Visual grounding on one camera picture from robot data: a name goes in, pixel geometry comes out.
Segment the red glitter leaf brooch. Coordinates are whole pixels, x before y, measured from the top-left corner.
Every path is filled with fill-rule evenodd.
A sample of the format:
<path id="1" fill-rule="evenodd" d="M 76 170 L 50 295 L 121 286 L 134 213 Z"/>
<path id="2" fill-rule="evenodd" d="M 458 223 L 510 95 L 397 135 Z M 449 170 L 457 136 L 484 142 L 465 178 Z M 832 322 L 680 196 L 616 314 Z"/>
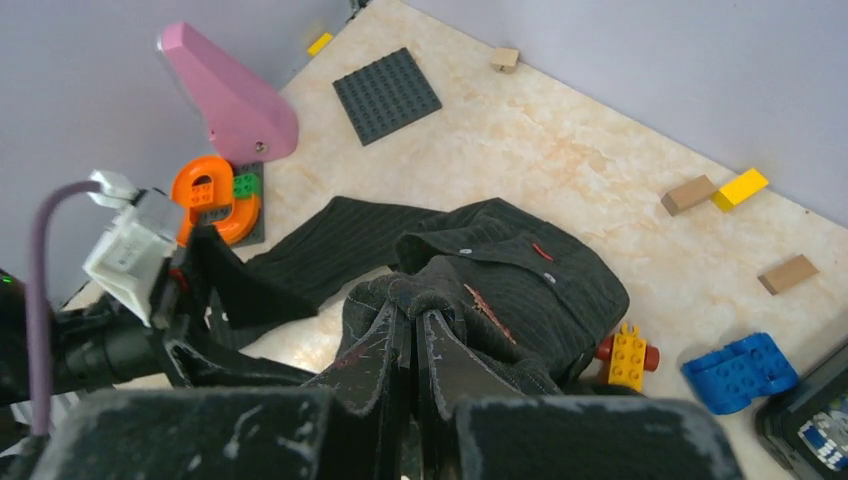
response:
<path id="1" fill-rule="evenodd" d="M 509 341 L 512 345 L 516 345 L 517 342 L 510 330 L 497 318 L 495 312 L 481 296 L 480 292 L 468 284 L 464 284 L 464 287 L 471 295 L 475 309 L 483 314 L 498 329 L 507 341 Z"/>

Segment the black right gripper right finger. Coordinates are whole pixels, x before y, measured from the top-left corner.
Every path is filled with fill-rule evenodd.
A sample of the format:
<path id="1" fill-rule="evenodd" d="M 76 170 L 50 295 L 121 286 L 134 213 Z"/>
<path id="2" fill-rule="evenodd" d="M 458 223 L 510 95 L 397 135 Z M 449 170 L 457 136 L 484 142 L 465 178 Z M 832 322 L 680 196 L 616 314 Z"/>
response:
<path id="1" fill-rule="evenodd" d="M 686 401 L 524 395 L 438 311 L 416 321 L 425 479 L 741 479 L 722 427 Z"/>

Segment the dark pinstriped garment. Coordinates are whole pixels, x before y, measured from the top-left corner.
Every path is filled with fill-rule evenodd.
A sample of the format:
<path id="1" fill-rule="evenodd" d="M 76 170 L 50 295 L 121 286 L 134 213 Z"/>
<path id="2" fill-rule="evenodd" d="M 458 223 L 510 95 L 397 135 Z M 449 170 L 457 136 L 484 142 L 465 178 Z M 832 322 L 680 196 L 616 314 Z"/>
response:
<path id="1" fill-rule="evenodd" d="M 385 304 L 409 319 L 436 310 L 477 358 L 528 395 L 605 394 L 581 374 L 630 304 L 591 248 L 500 198 L 440 212 L 337 196 L 242 262 L 317 309 L 347 287 L 340 353 Z M 464 284 L 480 292 L 516 345 L 475 309 Z"/>

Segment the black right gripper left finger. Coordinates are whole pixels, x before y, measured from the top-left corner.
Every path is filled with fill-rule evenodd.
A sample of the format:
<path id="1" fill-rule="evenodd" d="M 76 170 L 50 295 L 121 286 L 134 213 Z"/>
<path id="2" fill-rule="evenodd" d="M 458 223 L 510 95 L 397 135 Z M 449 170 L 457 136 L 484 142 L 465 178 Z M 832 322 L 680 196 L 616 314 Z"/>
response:
<path id="1" fill-rule="evenodd" d="M 298 387 L 110 390 L 26 447 L 30 479 L 398 479 L 409 424 L 404 315 Z"/>

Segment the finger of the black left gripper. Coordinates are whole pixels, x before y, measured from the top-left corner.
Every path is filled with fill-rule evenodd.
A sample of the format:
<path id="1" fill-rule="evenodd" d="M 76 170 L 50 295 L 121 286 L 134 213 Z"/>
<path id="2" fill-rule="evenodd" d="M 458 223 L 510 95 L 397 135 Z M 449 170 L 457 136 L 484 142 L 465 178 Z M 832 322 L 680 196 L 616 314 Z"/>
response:
<path id="1" fill-rule="evenodd" d="M 234 330 L 314 316 L 317 306 L 249 269 L 211 225 L 192 230 L 185 247 L 185 281 L 204 308 L 216 292 Z"/>
<path id="2" fill-rule="evenodd" d="M 174 387 L 297 387 L 312 372 L 228 349 L 189 317 L 158 332 L 158 362 Z"/>

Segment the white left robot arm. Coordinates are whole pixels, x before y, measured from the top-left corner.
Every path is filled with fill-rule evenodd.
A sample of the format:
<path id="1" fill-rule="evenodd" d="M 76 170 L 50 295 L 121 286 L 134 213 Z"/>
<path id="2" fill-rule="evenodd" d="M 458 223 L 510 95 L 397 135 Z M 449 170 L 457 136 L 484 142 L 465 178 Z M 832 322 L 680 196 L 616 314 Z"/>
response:
<path id="1" fill-rule="evenodd" d="M 56 394 L 110 387 L 163 373 L 176 387 L 298 386 L 309 372 L 241 348 L 311 317 L 315 302 L 274 284 L 204 227 L 164 259 L 150 295 L 149 326 L 113 296 L 48 314 Z"/>

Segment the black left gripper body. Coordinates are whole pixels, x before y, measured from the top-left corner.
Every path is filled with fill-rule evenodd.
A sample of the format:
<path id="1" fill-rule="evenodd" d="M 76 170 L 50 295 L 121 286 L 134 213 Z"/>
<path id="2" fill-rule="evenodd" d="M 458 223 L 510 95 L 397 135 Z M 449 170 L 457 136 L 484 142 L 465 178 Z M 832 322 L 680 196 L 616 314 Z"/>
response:
<path id="1" fill-rule="evenodd" d="M 150 297 L 148 342 L 154 349 L 186 344 L 190 338 L 197 311 L 190 267 L 190 255 L 183 247 L 178 247 L 163 263 Z"/>

